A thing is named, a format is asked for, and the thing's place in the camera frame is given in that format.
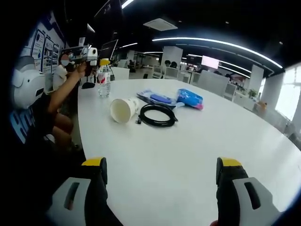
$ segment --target black ceiling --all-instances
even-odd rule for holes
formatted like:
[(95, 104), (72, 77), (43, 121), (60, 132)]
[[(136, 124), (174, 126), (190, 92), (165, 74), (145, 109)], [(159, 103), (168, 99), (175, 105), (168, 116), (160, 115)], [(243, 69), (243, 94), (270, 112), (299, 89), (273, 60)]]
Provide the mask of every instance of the black ceiling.
[[(76, 7), (73, 1), (66, 0), (66, 14), (62, 4), (56, 9), (56, 17), (70, 45), (78, 44), (79, 36), (84, 30), (81, 27), (89, 23), (98, 37), (94, 39), (93, 44), (101, 46), (105, 33), (103, 21), (93, 16), (105, 1), (85, 2), (88, 7), (83, 10)], [(184, 50), (185, 55), (190, 53), (215, 57), (251, 70), (253, 62), (235, 55), (240, 54), (267, 66), (275, 73), (280, 71), (267, 60), (231, 46), (191, 40), (151, 41), (163, 37), (197, 37), (221, 40), (252, 49), (275, 60), (284, 68), (301, 61), (301, 19), (297, 7), (287, 1), (134, 0), (122, 10), (122, 13), (122, 21), (113, 19), (108, 24), (114, 22), (113, 26), (118, 31), (119, 46), (138, 42), (138, 45), (124, 50), (162, 51), (166, 45), (190, 44), (198, 47), (188, 45), (178, 47)], [(68, 24), (65, 22), (65, 15), (68, 17)], [(178, 29), (160, 32), (143, 26), (144, 23), (156, 18), (167, 18)], [(270, 70), (264, 69), (265, 76), (271, 74)]]

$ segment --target desk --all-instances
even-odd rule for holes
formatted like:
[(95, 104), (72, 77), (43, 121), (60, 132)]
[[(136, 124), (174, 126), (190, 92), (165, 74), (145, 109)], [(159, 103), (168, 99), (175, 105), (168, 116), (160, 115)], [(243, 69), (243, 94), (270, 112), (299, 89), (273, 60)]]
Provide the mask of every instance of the desk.
[[(204, 109), (175, 109), (179, 121), (173, 127), (138, 125), (137, 115), (124, 125), (110, 117), (115, 98), (134, 97), (144, 89), (172, 97), (180, 88), (201, 95)], [(239, 160), (273, 194), (280, 211), (298, 193), (301, 152), (237, 104), (177, 80), (113, 81), (107, 99), (100, 99), (97, 89), (79, 89), (80, 134), (87, 158), (107, 158), (108, 205), (123, 225), (210, 225), (218, 218), (219, 156)]]

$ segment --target white chair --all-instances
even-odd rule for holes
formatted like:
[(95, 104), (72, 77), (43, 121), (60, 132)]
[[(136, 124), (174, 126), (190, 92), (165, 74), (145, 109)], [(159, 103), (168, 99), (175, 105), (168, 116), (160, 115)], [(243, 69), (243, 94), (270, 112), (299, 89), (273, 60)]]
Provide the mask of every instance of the white chair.
[(162, 77), (162, 67), (158, 65), (154, 65), (153, 71), (152, 71), (152, 77), (154, 79), (160, 79)]
[(235, 93), (236, 93), (237, 86), (231, 83), (227, 84), (224, 98), (226, 98), (229, 101), (233, 101)]
[(190, 80), (190, 84), (194, 85), (194, 86), (198, 86), (198, 80), (200, 78), (201, 74), (197, 73), (197, 72), (193, 72), (191, 74), (191, 80)]
[(179, 69), (173, 68), (173, 67), (167, 67), (165, 70), (165, 79), (178, 79), (178, 72)]
[(178, 73), (178, 80), (179, 81), (189, 83), (190, 77), (191, 77), (190, 73), (186, 73), (186, 72), (183, 72), (183, 71), (179, 71), (179, 73)]
[(203, 70), (197, 86), (224, 97), (228, 82), (229, 78)]

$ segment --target white paper cup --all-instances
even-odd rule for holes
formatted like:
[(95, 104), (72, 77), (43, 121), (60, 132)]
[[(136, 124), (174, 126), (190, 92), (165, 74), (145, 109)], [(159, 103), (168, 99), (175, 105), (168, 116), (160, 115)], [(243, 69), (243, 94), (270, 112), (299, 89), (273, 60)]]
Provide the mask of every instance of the white paper cup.
[(118, 123), (127, 123), (139, 109), (137, 98), (116, 99), (111, 103), (111, 116)]

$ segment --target pillar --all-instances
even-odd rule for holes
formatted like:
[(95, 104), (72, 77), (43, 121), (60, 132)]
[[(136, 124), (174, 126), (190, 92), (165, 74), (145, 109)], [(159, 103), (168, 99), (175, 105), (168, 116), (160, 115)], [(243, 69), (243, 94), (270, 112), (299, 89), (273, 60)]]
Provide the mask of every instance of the pillar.
[(259, 91), (261, 81), (263, 79), (263, 73), (264, 70), (261, 67), (258, 67), (256, 65), (252, 66), (252, 73), (250, 75), (251, 78), (250, 78), (248, 90), (253, 89), (256, 92)]
[(134, 61), (134, 55), (135, 55), (135, 51), (134, 50), (130, 50), (127, 52), (127, 62), (129, 62), (130, 60)]
[(178, 69), (180, 68), (180, 63), (182, 60), (183, 49), (178, 48), (176, 46), (164, 46), (163, 55), (161, 60), (161, 65), (165, 65), (165, 61), (169, 60), (170, 62), (175, 61), (178, 65)]

